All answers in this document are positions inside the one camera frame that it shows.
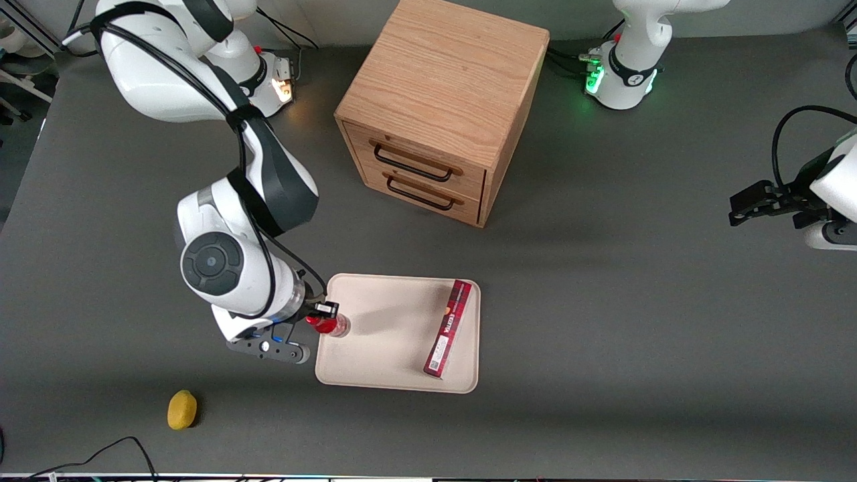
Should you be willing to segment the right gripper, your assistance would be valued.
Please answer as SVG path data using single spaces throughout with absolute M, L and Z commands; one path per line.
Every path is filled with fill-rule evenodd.
M 273 325 L 273 321 L 266 318 L 247 319 L 234 315 L 216 305 L 212 305 L 212 314 L 227 343 L 236 343 L 241 339 L 254 337 L 254 333 L 261 332 L 266 327 Z M 333 301 L 322 301 L 308 308 L 307 317 L 318 319 L 336 319 L 339 315 L 339 303 Z

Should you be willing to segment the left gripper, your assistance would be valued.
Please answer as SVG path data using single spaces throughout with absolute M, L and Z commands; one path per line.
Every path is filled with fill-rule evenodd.
M 806 162 L 792 182 L 792 192 L 787 184 L 780 186 L 761 180 L 732 195 L 732 207 L 728 215 L 731 228 L 754 218 L 784 216 L 795 212 L 792 220 L 797 230 L 817 222 L 841 222 L 841 214 L 810 190 L 811 183 L 820 177 L 833 152 L 834 148 L 830 147 Z

